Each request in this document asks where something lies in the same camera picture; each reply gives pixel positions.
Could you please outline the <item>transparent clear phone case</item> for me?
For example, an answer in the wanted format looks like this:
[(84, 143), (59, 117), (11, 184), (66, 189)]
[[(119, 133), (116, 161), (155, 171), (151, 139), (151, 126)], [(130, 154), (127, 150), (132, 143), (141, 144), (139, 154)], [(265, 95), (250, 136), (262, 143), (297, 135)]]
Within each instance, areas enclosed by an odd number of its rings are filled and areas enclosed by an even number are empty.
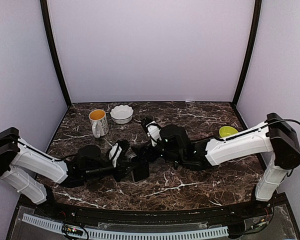
[(138, 156), (135, 153), (131, 153), (127, 156), (127, 161), (129, 163), (137, 163), (138, 161)]

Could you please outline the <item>white phone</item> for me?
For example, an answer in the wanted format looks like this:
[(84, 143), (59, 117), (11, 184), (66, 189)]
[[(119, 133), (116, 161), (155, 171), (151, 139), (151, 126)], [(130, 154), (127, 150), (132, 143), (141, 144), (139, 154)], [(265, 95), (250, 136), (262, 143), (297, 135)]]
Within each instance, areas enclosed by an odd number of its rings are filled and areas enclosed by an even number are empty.
[(138, 157), (137, 163), (134, 164), (135, 168), (132, 170), (131, 175), (135, 183), (143, 181), (150, 176), (150, 168), (148, 162), (142, 162)]

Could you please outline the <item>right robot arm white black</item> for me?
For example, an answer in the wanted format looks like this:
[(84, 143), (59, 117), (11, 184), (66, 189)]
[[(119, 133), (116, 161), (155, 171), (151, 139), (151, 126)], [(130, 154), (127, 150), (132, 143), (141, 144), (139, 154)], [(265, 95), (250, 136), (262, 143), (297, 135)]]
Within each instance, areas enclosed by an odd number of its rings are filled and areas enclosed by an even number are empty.
[(161, 157), (175, 167), (202, 171), (230, 160), (271, 153), (270, 162), (256, 184), (254, 199), (245, 205), (245, 213), (256, 217), (285, 177), (300, 165), (300, 143), (290, 123), (298, 121), (283, 119), (273, 112), (258, 125), (230, 136), (190, 140), (184, 127), (160, 126), (152, 118), (144, 117), (140, 124), (150, 143), (142, 148), (141, 155), (149, 162)]

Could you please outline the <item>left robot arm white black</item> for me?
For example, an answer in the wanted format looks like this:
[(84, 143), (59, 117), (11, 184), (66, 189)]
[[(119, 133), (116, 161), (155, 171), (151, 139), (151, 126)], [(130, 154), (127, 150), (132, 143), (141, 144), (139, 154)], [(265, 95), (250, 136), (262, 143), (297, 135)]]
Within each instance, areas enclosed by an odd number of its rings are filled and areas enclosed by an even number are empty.
[(126, 157), (129, 147), (128, 141), (119, 140), (103, 159), (101, 149), (89, 144), (75, 154), (58, 159), (33, 147), (19, 136), (17, 128), (10, 127), (0, 132), (0, 180), (10, 184), (34, 204), (41, 204), (41, 210), (48, 217), (57, 218), (61, 208), (53, 201), (51, 188), (37, 182), (25, 170), (65, 188), (80, 187), (87, 179), (103, 175), (112, 175), (119, 182), (138, 166)]

